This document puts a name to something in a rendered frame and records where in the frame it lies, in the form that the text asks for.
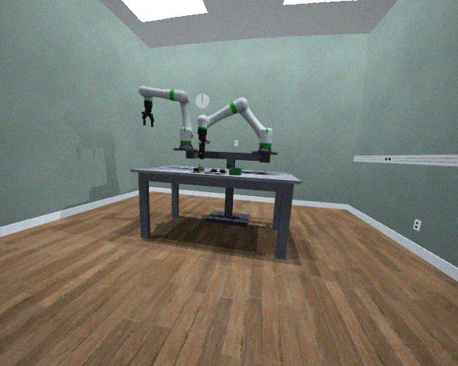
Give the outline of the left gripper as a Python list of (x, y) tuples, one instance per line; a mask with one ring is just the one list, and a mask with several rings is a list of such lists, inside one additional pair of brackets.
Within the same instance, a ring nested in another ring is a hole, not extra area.
[(200, 140), (200, 142), (199, 142), (199, 152), (200, 152), (199, 159), (204, 159), (204, 153), (205, 153), (205, 142), (204, 142), (204, 140), (206, 140), (206, 135), (198, 135), (198, 139)]

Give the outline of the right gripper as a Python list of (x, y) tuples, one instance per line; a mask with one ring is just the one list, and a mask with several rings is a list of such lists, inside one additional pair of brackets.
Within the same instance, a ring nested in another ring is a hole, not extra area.
[(145, 119), (148, 116), (150, 118), (150, 120), (151, 120), (151, 127), (153, 127), (154, 120), (153, 120), (153, 114), (151, 114), (151, 112), (152, 112), (152, 107), (145, 107), (145, 111), (144, 111), (144, 114), (143, 114), (142, 118), (144, 120), (144, 125), (146, 125), (146, 120)]

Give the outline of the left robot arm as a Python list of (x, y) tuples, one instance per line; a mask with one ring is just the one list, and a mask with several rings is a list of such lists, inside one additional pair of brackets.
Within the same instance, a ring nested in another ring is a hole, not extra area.
[(207, 135), (207, 128), (209, 128), (211, 125), (226, 117), (239, 113), (249, 123), (249, 125), (253, 128), (253, 130), (256, 132), (256, 135), (260, 139), (260, 147), (258, 152), (272, 152), (271, 145), (273, 130), (270, 128), (264, 128), (261, 123), (254, 117), (250, 109), (246, 107), (247, 100), (245, 98), (238, 98), (236, 101), (233, 101), (228, 106), (209, 117), (200, 115), (198, 117), (198, 132), (196, 133), (200, 135)]

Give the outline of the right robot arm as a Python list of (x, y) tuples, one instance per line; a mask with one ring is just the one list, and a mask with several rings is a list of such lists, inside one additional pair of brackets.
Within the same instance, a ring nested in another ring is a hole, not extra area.
[[(165, 98), (171, 101), (184, 102), (187, 100), (187, 94), (180, 90), (149, 88), (146, 86), (139, 87), (139, 93), (144, 97), (144, 107), (153, 107), (153, 97)], [(149, 96), (149, 97), (147, 97)], [(192, 148), (193, 131), (189, 112), (189, 98), (185, 104), (180, 104), (182, 111), (183, 127), (180, 129), (180, 148)]]

